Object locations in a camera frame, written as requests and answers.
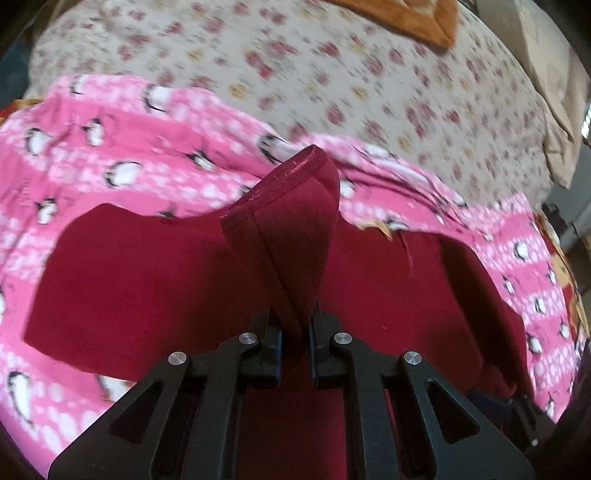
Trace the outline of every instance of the orange cloth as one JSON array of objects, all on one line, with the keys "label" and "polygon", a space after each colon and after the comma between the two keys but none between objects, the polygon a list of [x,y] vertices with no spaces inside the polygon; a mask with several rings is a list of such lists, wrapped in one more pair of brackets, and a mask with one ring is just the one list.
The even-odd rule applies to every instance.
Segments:
[{"label": "orange cloth", "polygon": [[457,0],[327,0],[435,46],[456,41]]}]

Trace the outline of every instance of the red cloth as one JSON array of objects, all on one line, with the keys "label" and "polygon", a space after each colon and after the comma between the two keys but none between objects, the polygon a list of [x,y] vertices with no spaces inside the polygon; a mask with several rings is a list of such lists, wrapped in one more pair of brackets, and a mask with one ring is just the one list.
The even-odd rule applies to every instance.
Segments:
[{"label": "red cloth", "polygon": [[98,206],[60,237],[25,341],[138,380],[171,351],[217,348],[272,303],[299,364],[279,391],[249,392],[241,478],[346,476],[340,394],[312,393],[301,357],[318,297],[345,331],[385,353],[421,352],[460,391],[531,394],[521,318],[474,252],[439,235],[359,230],[338,215],[338,183],[310,147],[220,212],[161,219]]}]

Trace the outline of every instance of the penguin print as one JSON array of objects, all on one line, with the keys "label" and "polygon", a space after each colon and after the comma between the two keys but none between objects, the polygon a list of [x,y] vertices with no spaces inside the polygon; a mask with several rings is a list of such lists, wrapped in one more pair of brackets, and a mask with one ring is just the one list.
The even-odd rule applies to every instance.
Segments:
[{"label": "penguin print", "polygon": [[556,403],[554,402],[554,399],[552,398],[552,395],[550,395],[550,399],[548,400],[548,402],[546,403],[546,415],[548,415],[551,419],[554,419],[554,407],[556,405]]},{"label": "penguin print", "polygon": [[560,322],[560,328],[558,329],[558,334],[565,340],[570,338],[570,328],[569,326],[562,320]]},{"label": "penguin print", "polygon": [[509,295],[515,295],[515,287],[513,286],[513,283],[504,275],[503,286],[505,287],[505,290],[509,293]]},{"label": "penguin print", "polygon": [[515,257],[523,261],[530,257],[530,253],[527,251],[527,245],[523,240],[519,240],[518,242],[514,243],[513,253],[515,254]]},{"label": "penguin print", "polygon": [[261,153],[266,156],[267,160],[269,160],[273,165],[278,165],[283,163],[283,161],[287,160],[284,158],[283,160],[279,158],[277,153],[277,147],[281,144],[286,144],[287,142],[279,137],[276,137],[272,134],[263,135],[259,139],[258,148]]},{"label": "penguin print", "polygon": [[531,353],[542,353],[542,344],[540,343],[539,338],[536,336],[530,335],[526,333],[527,336],[527,345],[530,348]]},{"label": "penguin print", "polygon": [[342,179],[340,181],[340,195],[346,199],[350,199],[355,194],[355,185],[348,180]]},{"label": "penguin print", "polygon": [[167,210],[164,210],[162,212],[158,212],[156,214],[156,216],[159,216],[162,218],[170,218],[170,219],[177,218],[176,210],[177,210],[176,205],[174,203],[171,203]]},{"label": "penguin print", "polygon": [[399,220],[388,219],[385,220],[384,223],[393,232],[396,230],[408,230],[408,225],[404,222],[400,222]]},{"label": "penguin print", "polygon": [[74,79],[70,82],[70,93],[72,95],[82,95],[81,87],[82,81],[84,80],[85,75],[77,75]]},{"label": "penguin print", "polygon": [[537,298],[534,302],[535,311],[541,313],[542,315],[546,314],[546,304],[544,303],[544,299]]},{"label": "penguin print", "polygon": [[110,188],[125,187],[135,183],[142,168],[136,161],[118,161],[105,172],[105,181]]},{"label": "penguin print", "polygon": [[6,297],[4,296],[4,291],[2,287],[0,287],[0,325],[4,320],[4,314],[6,313]]},{"label": "penguin print", "polygon": [[41,202],[35,202],[37,208],[37,223],[47,225],[57,213],[57,203],[54,198],[47,198]]},{"label": "penguin print", "polygon": [[103,400],[113,403],[119,401],[135,385],[135,383],[127,380],[104,375],[97,375],[96,378],[103,389]]},{"label": "penguin print", "polygon": [[548,280],[550,280],[552,285],[556,285],[556,272],[552,268],[548,268],[546,277],[548,277]]},{"label": "penguin print", "polygon": [[166,113],[172,92],[172,88],[148,85],[144,90],[144,105],[148,111],[155,110]]},{"label": "penguin print", "polygon": [[33,425],[31,421],[31,378],[21,372],[10,372],[7,389],[18,415],[29,425]]},{"label": "penguin print", "polygon": [[105,141],[105,127],[100,118],[93,118],[82,130],[86,132],[86,143],[92,147],[100,147]]},{"label": "penguin print", "polygon": [[216,169],[216,166],[211,160],[209,160],[204,151],[194,150],[193,153],[185,153],[185,157],[202,170],[214,171]]},{"label": "penguin print", "polygon": [[46,145],[51,139],[52,136],[40,128],[30,128],[25,134],[25,149],[30,155],[36,157],[45,150]]}]

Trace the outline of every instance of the beige pillow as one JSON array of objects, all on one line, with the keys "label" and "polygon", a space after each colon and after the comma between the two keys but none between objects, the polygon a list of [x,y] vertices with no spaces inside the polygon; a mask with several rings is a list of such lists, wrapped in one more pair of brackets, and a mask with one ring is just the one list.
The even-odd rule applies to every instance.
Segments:
[{"label": "beige pillow", "polygon": [[532,0],[478,0],[480,19],[521,63],[546,101],[546,147],[554,181],[570,186],[581,145],[589,76],[560,29]]}]

